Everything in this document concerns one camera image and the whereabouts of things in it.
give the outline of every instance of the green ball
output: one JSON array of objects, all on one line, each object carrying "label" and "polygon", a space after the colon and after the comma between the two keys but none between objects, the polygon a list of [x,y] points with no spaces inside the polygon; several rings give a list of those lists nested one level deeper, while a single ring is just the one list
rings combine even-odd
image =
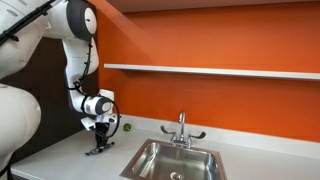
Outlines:
[{"label": "green ball", "polygon": [[130,125],[129,123],[125,123],[125,124],[123,125],[123,130],[124,130],[124,131],[130,131],[130,129],[131,129],[131,125]]}]

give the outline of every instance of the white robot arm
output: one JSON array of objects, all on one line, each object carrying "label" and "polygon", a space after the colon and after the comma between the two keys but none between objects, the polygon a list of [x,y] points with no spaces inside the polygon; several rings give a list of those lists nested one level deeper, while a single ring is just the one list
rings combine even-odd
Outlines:
[{"label": "white robot arm", "polygon": [[[29,16],[32,17],[17,28],[21,19]],[[87,130],[96,132],[97,148],[88,154],[102,152],[113,145],[107,141],[117,131],[120,121],[112,91],[102,89],[97,95],[88,95],[81,88],[85,76],[98,67],[93,39],[96,28],[93,7],[85,0],[0,0],[0,32],[3,32],[0,36],[0,80],[28,63],[42,37],[62,39],[67,57],[65,76],[70,107],[96,117],[81,120]],[[41,111],[36,99],[18,88],[0,84],[0,98],[6,98],[6,101],[0,101],[1,171],[9,163],[12,153],[35,133]],[[113,107],[117,109],[116,116],[112,114]],[[109,123],[115,123],[116,127],[107,135]]]}]

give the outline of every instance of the sink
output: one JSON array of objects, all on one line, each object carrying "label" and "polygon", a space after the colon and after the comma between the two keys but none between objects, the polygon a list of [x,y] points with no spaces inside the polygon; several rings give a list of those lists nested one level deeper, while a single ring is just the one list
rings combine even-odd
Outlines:
[{"label": "sink", "polygon": [[218,152],[147,139],[120,174],[145,180],[225,180]]}]

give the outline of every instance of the chrome faucet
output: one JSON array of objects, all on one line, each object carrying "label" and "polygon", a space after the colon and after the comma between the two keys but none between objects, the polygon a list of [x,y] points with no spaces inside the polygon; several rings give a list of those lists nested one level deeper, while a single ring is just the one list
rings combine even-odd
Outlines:
[{"label": "chrome faucet", "polygon": [[181,124],[181,132],[180,132],[180,138],[177,139],[176,136],[176,132],[168,132],[166,131],[166,129],[164,128],[164,126],[161,126],[161,131],[166,133],[166,134],[172,134],[172,138],[171,138],[171,142],[174,144],[182,144],[184,146],[188,146],[190,147],[192,144],[192,139],[191,138],[197,138],[197,139],[202,139],[206,136],[205,132],[202,132],[200,134],[200,136],[193,136],[191,134],[188,135],[187,138],[184,137],[184,123],[185,123],[185,117],[186,117],[186,113],[185,112],[181,112],[180,116],[179,116],[179,120],[178,123]]}]

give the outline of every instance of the countertop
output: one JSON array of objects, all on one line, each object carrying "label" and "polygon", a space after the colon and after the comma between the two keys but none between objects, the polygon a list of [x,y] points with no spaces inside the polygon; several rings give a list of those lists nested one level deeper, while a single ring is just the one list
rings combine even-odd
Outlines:
[{"label": "countertop", "polygon": [[[124,179],[119,176],[147,139],[169,142],[160,131],[122,130],[110,139],[115,145],[98,155],[86,156],[96,145],[94,133],[81,131],[26,159],[15,163],[12,172],[30,180]],[[210,141],[194,140],[193,147],[218,151],[229,180],[319,180],[320,160],[297,155]]]}]

